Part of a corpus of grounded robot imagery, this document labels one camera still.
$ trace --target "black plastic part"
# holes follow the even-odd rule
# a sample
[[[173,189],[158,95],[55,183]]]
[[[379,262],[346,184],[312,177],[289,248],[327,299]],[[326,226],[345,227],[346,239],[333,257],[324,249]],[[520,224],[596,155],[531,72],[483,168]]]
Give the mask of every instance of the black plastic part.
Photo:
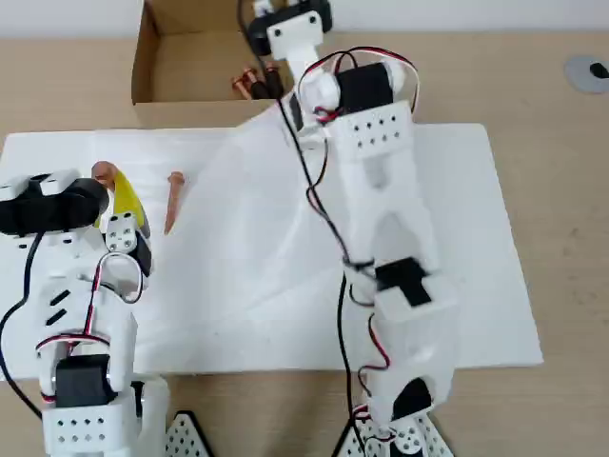
[[[402,419],[402,417],[423,411],[431,407],[432,401],[425,381],[421,378],[416,378],[403,388],[402,393],[398,395],[398,398],[393,403],[391,420],[397,421]]]
[[[429,294],[422,285],[422,278],[427,272],[414,258],[398,260],[376,268],[378,291],[388,288],[400,288],[411,307],[419,307],[431,301]]]
[[[58,303],[61,303],[62,301],[64,301],[66,298],[68,298],[68,295],[70,295],[70,291],[69,290],[64,290],[63,292],[61,292],[59,295],[57,295],[56,297],[54,297],[50,302],[49,302],[49,306],[54,307],[55,305],[57,305]]]
[[[294,119],[294,125],[296,130],[300,131],[305,126],[303,121],[303,112],[301,111],[301,104],[298,102],[296,94],[292,95],[289,99],[289,110],[292,112],[292,119]]]
[[[131,388],[135,393],[135,415],[137,417],[142,417],[142,394],[144,393],[144,382],[133,381],[131,383]]]
[[[601,62],[592,64],[590,72],[598,79],[609,79],[609,70]]]
[[[416,454],[406,454],[398,449],[395,443],[391,443],[389,445],[389,457],[403,457],[404,455],[408,455],[408,457],[423,457],[422,447]]]
[[[57,311],[55,314],[50,316],[49,319],[47,319],[47,327],[52,326],[54,323],[56,323],[59,319],[64,317],[66,314],[68,314],[68,312],[64,308]]]
[[[73,355],[57,364],[55,405],[57,407],[99,407],[116,398],[106,373],[107,354]]]
[[[393,89],[382,63],[341,71],[336,79],[341,88],[340,107],[343,114],[393,103]]]
[[[148,278],[150,275],[150,269],[152,268],[152,252],[139,231],[135,232],[135,237],[137,238],[137,248],[129,255],[137,260],[137,263],[140,264],[140,268],[144,273],[144,276]]]
[[[254,100],[266,100],[270,98],[270,94],[268,93],[265,83],[261,81],[251,85],[251,95],[254,97]]]
[[[249,41],[254,52],[260,56],[271,54],[270,43],[266,35],[266,30],[269,27],[276,26],[284,21],[312,11],[317,11],[320,14],[324,33],[331,31],[333,22],[330,2],[328,0],[304,0],[291,7],[281,8],[263,17],[257,17],[249,24],[247,35],[249,35]],[[278,32],[276,34],[280,36],[281,30],[278,30]]]
[[[201,442],[203,443],[203,446],[205,447],[205,449],[207,451],[207,455],[209,457],[214,457],[214,454],[211,451],[211,446],[209,445],[209,441],[207,440],[207,437],[203,433],[203,429],[201,428],[201,425],[199,424],[199,421],[197,420],[197,416],[194,414],[194,412],[189,411],[189,410],[180,410],[175,413],[175,417],[178,417],[178,415],[180,415],[180,414],[184,414],[185,416],[188,416],[190,418],[190,421],[194,425],[195,430],[197,430],[197,434],[199,435],[199,438],[201,438]]]
[[[266,74],[266,82],[268,83],[268,92],[271,98],[280,98],[285,94],[284,83],[282,76],[276,70],[269,70]]]
[[[26,236],[79,229],[94,224],[108,207],[106,188],[94,179],[77,179],[63,192],[45,196],[40,182],[46,177],[30,178],[21,195],[0,202],[0,232]]]

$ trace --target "yellow object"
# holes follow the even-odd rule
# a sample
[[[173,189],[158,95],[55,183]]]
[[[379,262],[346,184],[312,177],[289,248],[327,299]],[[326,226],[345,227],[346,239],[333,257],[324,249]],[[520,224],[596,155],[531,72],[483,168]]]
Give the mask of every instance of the yellow object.
[[[135,190],[125,175],[117,170],[114,177],[114,214],[131,212],[135,214],[137,225],[142,228],[146,223],[144,208],[140,199],[137,198]]]

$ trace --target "black wire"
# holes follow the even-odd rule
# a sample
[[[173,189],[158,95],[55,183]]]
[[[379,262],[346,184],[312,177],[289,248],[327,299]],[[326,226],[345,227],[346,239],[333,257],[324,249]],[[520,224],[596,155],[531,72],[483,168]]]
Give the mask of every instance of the black wire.
[[[4,352],[2,351],[2,334],[4,332],[4,327],[9,321],[9,318],[18,311],[29,299],[29,283],[31,279],[31,265],[34,261],[34,255],[36,254],[36,250],[38,250],[38,246],[40,245],[40,241],[42,237],[45,235],[44,232],[38,233],[34,238],[31,247],[29,248],[28,259],[26,260],[26,267],[23,273],[23,298],[19,300],[11,309],[7,311],[7,313],[0,321],[0,368],[2,369],[2,374],[4,375],[7,383],[9,383],[10,388],[15,392],[15,394],[21,399],[23,403],[33,412],[38,419],[42,420],[42,412],[40,409],[36,407],[36,405],[28,398],[28,396],[17,386],[17,383],[14,382],[12,376],[10,376],[9,368],[7,367],[7,362],[4,359]]]
[[[343,274],[343,280],[341,281],[341,292],[339,295],[339,305],[336,313],[336,327],[339,333],[339,345],[341,347],[341,355],[343,356],[344,372],[346,374],[346,404],[349,413],[349,422],[355,432],[355,437],[358,439],[358,443],[362,448],[362,452],[365,454],[365,443],[363,442],[362,435],[358,430],[357,424],[355,423],[355,417],[353,416],[353,386],[351,379],[351,367],[349,366],[349,358],[346,355],[346,349],[344,348],[344,336],[343,336],[343,308],[344,308],[344,295],[346,293],[346,276]]]
[[[258,64],[258,67],[260,68],[261,73],[265,77],[265,82],[266,82],[266,85],[269,87],[271,95],[275,96],[275,102],[276,102],[277,106],[279,107],[282,117],[284,118],[285,126],[287,127],[287,130],[289,131],[289,135],[292,138],[296,151],[298,152],[298,159],[301,163],[301,167],[304,172],[304,177],[306,178],[306,183],[309,188],[313,188],[310,191],[310,194],[312,195],[313,201],[315,202],[315,204],[317,205],[317,208],[319,209],[318,214],[320,214],[320,216],[325,220],[328,227],[330,228],[330,231],[334,235],[334,238],[336,238],[336,241],[339,243],[339,245],[341,247],[341,251],[343,252],[343,258],[344,258],[345,263],[351,264],[351,260],[349,257],[348,249],[346,247],[346,243],[344,242],[343,237],[341,236],[336,225],[334,224],[334,221],[332,221],[328,212],[325,210],[324,203],[322,202],[319,194],[317,193],[317,190],[314,189],[315,187],[313,184],[313,178],[311,178],[311,173],[309,172],[308,167],[306,166],[306,160],[305,160],[305,155],[303,153],[303,149],[301,148],[300,142],[298,141],[298,136],[297,136],[296,132],[294,131],[294,128],[292,128],[292,125],[289,122],[289,118],[287,117],[287,113],[285,112],[285,108],[284,108],[284,104],[282,103],[281,96],[278,95],[278,91],[276,91],[274,88],[272,88],[272,85],[269,84],[270,78],[268,77],[268,70],[265,66],[265,63],[254,50],[254,46],[251,42],[251,39],[249,38],[249,34],[247,33],[246,20],[243,15],[243,10],[244,10],[243,5],[244,5],[244,0],[238,0],[238,2],[237,2],[237,23],[239,24],[239,29],[240,29],[241,33],[243,34],[247,44],[249,45],[250,50],[254,54],[254,58],[256,59],[256,62]]]

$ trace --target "styrofoam sheet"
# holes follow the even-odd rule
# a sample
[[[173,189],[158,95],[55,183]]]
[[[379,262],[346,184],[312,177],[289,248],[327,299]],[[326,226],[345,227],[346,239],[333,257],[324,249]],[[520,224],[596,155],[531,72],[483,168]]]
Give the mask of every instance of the styrofoam sheet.
[[[295,152],[268,116],[272,112],[238,131],[27,133],[7,140],[2,178],[75,166],[88,172],[95,161],[110,160],[140,194],[152,226],[156,270],[134,308],[139,371],[342,368],[335,326],[339,252],[308,209]],[[541,363],[484,128],[416,126],[415,139],[442,261],[462,295],[460,367]],[[311,153],[312,169],[319,161]],[[175,169],[190,173],[192,184],[174,231],[164,237],[167,175]],[[334,172],[330,167],[322,192],[340,219]],[[0,252],[6,259],[0,270],[4,312],[20,296],[16,285],[25,254],[1,239]],[[31,308],[19,311],[5,334],[3,348],[17,377],[35,375]],[[365,318],[364,311],[346,307],[354,367],[366,353]]]

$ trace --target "mounting hole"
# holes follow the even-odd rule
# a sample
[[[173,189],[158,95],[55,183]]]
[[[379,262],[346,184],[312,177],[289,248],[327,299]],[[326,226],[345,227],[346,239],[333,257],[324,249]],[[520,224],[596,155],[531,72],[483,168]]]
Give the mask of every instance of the mounting hole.
[[[609,70],[601,62],[592,64],[590,72],[598,79],[609,79]]]

